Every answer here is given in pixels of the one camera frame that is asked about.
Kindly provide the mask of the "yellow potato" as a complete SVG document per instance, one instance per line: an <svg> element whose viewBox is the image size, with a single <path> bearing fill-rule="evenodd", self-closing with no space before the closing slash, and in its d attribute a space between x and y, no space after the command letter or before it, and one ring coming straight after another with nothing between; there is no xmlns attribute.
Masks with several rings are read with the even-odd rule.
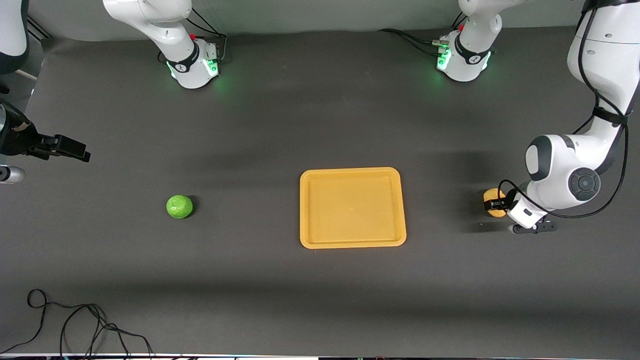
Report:
<svg viewBox="0 0 640 360"><path fill-rule="evenodd" d="M489 214L489 216L494 218L503 218L507 215L507 210L489 210L490 199L506 199L506 195L497 187L487 189L487 191L483 193L482 199L484 210Z"/></svg>

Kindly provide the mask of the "green apple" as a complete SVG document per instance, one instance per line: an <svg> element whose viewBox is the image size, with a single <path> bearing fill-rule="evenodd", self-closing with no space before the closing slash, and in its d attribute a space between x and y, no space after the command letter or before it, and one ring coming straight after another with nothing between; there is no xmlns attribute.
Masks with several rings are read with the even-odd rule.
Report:
<svg viewBox="0 0 640 360"><path fill-rule="evenodd" d="M174 194L167 199L166 212L171 218L185 219L194 212L194 203L186 195Z"/></svg>

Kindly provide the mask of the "yellow plastic tray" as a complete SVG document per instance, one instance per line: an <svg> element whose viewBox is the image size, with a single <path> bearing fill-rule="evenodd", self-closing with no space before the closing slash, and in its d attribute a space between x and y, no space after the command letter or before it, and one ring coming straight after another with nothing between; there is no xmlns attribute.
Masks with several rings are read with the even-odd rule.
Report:
<svg viewBox="0 0 640 360"><path fill-rule="evenodd" d="M299 191L304 248L393 248L407 239L402 180L393 167L307 170Z"/></svg>

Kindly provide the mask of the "dark grey table mat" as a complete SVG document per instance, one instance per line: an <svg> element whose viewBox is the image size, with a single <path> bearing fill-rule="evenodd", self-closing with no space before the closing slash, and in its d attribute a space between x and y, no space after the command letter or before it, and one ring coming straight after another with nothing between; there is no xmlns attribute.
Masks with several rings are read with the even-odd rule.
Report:
<svg viewBox="0 0 640 360"><path fill-rule="evenodd" d="M25 114L92 156L11 158L0 351L37 332L42 289L158 353L640 359L640 95L608 209L538 235L483 209L530 141L590 115L574 31L504 29L469 83L389 33L240 35L195 90L150 41L49 41ZM302 246L300 176L348 167L398 170L401 246Z"/></svg>

